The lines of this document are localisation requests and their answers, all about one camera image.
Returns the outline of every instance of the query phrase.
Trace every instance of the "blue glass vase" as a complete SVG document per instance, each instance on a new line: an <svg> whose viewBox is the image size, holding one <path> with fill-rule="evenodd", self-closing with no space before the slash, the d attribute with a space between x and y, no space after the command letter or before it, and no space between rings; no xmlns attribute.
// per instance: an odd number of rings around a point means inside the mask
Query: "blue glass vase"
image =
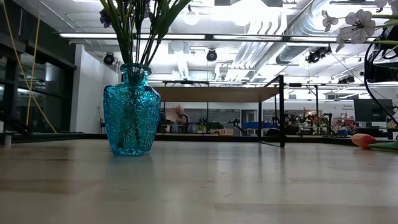
<svg viewBox="0 0 398 224"><path fill-rule="evenodd" d="M155 139L160 95L148 85L148 66L125 63L124 83L104 89L106 134L115 156L142 156Z"/></svg>

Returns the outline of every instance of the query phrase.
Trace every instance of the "monitor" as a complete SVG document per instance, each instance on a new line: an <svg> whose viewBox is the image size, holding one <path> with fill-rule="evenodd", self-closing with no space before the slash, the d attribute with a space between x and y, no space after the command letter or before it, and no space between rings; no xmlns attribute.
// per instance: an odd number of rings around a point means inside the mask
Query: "monitor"
<svg viewBox="0 0 398 224"><path fill-rule="evenodd" d="M378 99L385 109L394 114L392 100ZM387 121L387 114L372 99L354 99L355 121Z"/></svg>

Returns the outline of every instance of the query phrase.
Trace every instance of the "wall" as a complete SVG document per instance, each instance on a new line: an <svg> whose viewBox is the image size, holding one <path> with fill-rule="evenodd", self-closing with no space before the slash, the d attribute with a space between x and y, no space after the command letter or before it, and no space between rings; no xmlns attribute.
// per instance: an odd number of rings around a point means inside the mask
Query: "wall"
<svg viewBox="0 0 398 224"><path fill-rule="evenodd" d="M112 70L88 54L82 45L76 46L73 77L70 131L98 133L103 115L103 90L118 82L116 69Z"/></svg>

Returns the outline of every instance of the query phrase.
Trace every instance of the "rope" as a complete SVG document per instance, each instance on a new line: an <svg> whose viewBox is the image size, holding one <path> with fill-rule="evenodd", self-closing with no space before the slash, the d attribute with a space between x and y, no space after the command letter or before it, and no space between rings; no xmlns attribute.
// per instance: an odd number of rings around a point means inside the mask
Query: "rope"
<svg viewBox="0 0 398 224"><path fill-rule="evenodd" d="M39 40L39 27L40 27L40 7L39 7L39 15L37 16L36 41L35 41L35 48L34 48L34 53L33 53L32 76L30 78L29 102L27 104L26 126L29 123L30 102L32 101L32 85L33 85L33 76L35 73L37 41Z"/></svg>
<svg viewBox="0 0 398 224"><path fill-rule="evenodd" d="M29 91L32 91L31 87L29 86L28 82L26 81L26 75L25 75L24 69L22 68L22 64L21 64L21 61L19 60L18 52L17 52L16 47L15 47L15 42L14 42L14 38L13 38L13 36L12 36L12 30L11 30L11 26L10 26L10 21L9 21L9 19L8 19L8 14L7 14L6 2L3 1L3 2L2 2L2 5L3 5L3 9L4 9L4 15L5 15L6 21L7 21L8 31L10 32L10 38L11 38L12 46L13 46L13 48L14 48L14 52L15 52L15 56L16 56L16 59L17 59L19 68L20 68L20 70L21 70L21 72L22 72L22 75L24 76L24 80L25 80L26 87L29 89ZM37 102L37 100L36 100L36 98L35 98L34 95L32 95L32 98L33 98L33 100L35 101L35 103L36 103L36 105L37 105L39 111L40 111L40 112L42 113L42 115L44 116L44 119L48 122L48 124L50 125L50 127L52 128L52 130L54 131L54 133L57 133L57 131L54 129L54 127L51 125L50 121L47 119L46 115L45 115L44 112L42 111L42 109L41 109L41 107L40 107L39 103Z"/></svg>

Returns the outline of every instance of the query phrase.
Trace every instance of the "potted plant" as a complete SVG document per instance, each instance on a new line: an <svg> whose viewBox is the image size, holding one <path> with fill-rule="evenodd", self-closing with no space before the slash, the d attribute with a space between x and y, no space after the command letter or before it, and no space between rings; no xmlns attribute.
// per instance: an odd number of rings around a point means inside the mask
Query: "potted plant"
<svg viewBox="0 0 398 224"><path fill-rule="evenodd" d="M180 11L190 0L101 0L100 21L114 29L124 61L123 83L104 89L104 117L115 156L141 156L150 150L160 119L160 95L147 84L150 63ZM150 20L149 34L142 22ZM141 43L145 44L143 52Z"/></svg>

